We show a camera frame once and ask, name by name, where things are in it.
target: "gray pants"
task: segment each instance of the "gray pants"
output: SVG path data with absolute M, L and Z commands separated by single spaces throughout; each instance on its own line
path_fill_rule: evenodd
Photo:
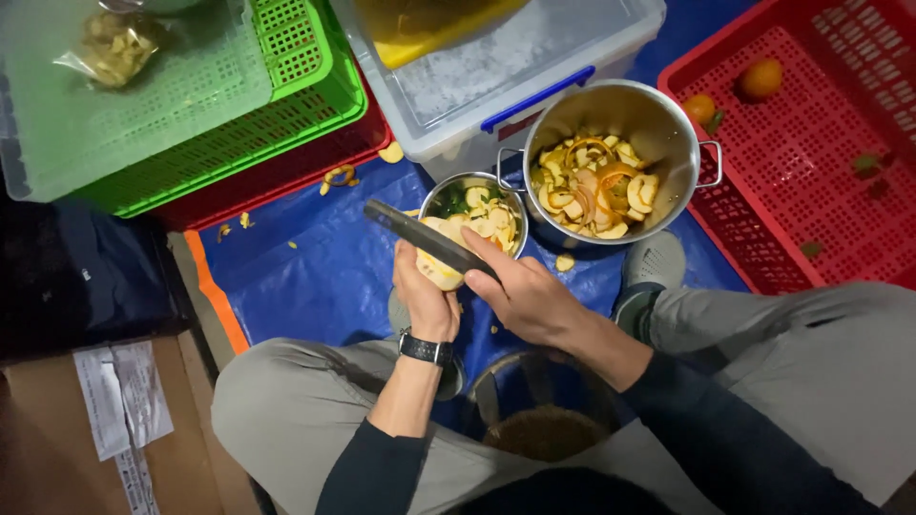
M 717 345 L 733 359 L 716 378 L 876 505 L 916 469 L 916 292 L 877 283 L 782 297 L 667 290 L 650 326 L 664 352 Z M 286 511 L 313 513 L 396 357 L 382 341 L 256 345 L 219 377 L 213 429 Z M 548 466 L 436 424 L 430 433 L 410 513 L 442 512 Z M 629 479 L 684 515 L 720 513 L 639 421 L 553 466 Z

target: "plastic bag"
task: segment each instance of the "plastic bag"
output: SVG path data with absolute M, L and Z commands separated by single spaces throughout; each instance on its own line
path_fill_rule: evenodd
M 109 88 L 126 86 L 159 50 L 165 28 L 138 13 L 119 14 L 104 9 L 83 22 L 78 48 L 54 60 Z

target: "orange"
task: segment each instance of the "orange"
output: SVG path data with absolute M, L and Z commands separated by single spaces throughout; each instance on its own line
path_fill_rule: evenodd
M 687 117 L 701 126 L 708 124 L 715 115 L 715 102 L 707 94 L 695 94 L 688 98 L 683 108 Z
M 764 100 L 782 86 L 782 64 L 775 59 L 762 59 L 747 67 L 738 85 L 753 100 Z

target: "black watch strap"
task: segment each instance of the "black watch strap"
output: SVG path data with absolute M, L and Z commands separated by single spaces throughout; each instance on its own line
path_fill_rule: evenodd
M 452 361 L 452 343 L 451 342 L 427 342 L 414 338 L 408 330 L 401 333 L 398 351 L 404 356 L 410 356 L 420 361 L 428 361 L 439 367 L 445 367 Z

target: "red plastic basket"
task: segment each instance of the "red plastic basket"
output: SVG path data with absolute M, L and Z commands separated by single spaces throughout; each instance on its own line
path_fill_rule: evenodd
M 916 289 L 913 45 L 916 20 L 897 0 L 767 0 L 662 72 L 672 98 L 707 93 L 726 111 L 725 179 L 689 209 L 751 290 Z M 735 80 L 764 57 L 782 63 L 782 88 L 742 103 Z M 855 175 L 863 154 L 884 158 L 876 177 Z M 704 153 L 700 183 L 713 177 Z
M 375 96 L 352 124 L 184 195 L 151 213 L 173 231 L 199 231 L 320 181 L 343 164 L 361 165 L 393 140 Z

